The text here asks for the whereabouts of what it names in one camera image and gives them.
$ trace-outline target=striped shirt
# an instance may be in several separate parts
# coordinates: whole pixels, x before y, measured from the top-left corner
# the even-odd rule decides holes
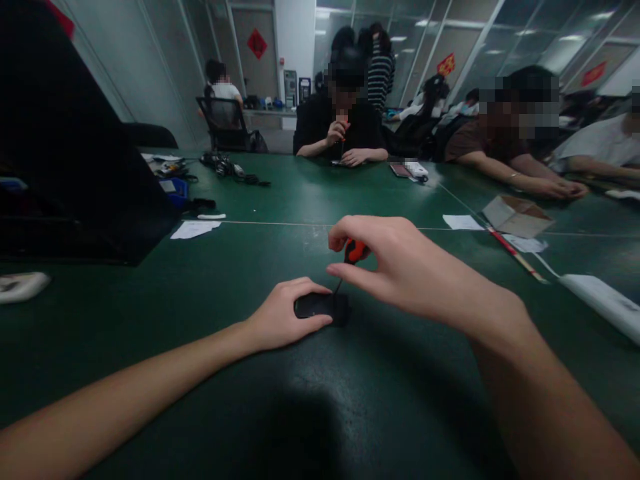
[[[382,113],[387,102],[387,94],[393,88],[395,58],[392,53],[380,52],[380,39],[373,40],[373,58],[367,80],[367,98],[378,112]]]

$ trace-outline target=red banner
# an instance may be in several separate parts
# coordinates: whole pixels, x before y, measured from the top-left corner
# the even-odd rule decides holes
[[[453,54],[450,54],[442,60],[442,62],[438,63],[437,71],[443,77],[446,77],[452,71],[455,70],[455,57]]]
[[[586,87],[588,84],[595,82],[598,78],[602,77],[605,74],[605,68],[607,66],[607,62],[602,62],[600,65],[595,66],[591,70],[585,73],[585,76],[582,78],[582,83],[580,84],[582,87]]]
[[[249,37],[247,45],[249,46],[249,49],[253,52],[253,54],[258,58],[258,60],[260,60],[262,55],[264,55],[267,50],[267,42],[265,42],[264,38],[262,38],[262,35],[260,35],[260,32],[258,32],[258,29],[253,29],[253,33]]]

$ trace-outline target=orange screwdriver handle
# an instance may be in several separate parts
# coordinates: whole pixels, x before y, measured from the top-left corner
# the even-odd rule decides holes
[[[345,263],[355,265],[370,252],[369,247],[360,240],[347,239]]]

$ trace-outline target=green table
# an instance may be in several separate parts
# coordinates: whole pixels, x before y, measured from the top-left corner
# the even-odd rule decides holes
[[[272,186],[236,184],[191,163],[199,177],[192,195],[215,199],[228,221],[194,239],[164,239],[137,268],[0,264],[0,273],[54,278],[32,301],[0,307],[0,426],[246,318],[279,281],[308,275],[335,286],[325,266],[341,256],[328,250],[327,232],[343,215],[364,213],[409,218],[522,296],[561,360],[640,452],[639,349],[562,286],[528,276],[487,233],[452,231],[442,220],[478,212],[507,192],[500,185],[452,165],[427,165],[431,180],[421,186],[380,164],[232,157]],[[640,303],[640,217],[618,205],[592,195],[548,208],[558,224],[541,236],[550,244],[543,256],[559,273],[594,274]],[[363,266],[375,268],[375,258]],[[465,338],[343,288],[353,306],[346,328],[232,365],[87,477],[512,475]]]

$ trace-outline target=small cardboard box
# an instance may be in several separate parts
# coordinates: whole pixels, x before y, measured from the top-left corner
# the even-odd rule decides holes
[[[498,195],[482,213],[496,230],[522,238],[534,238],[555,222],[534,202],[506,195]]]

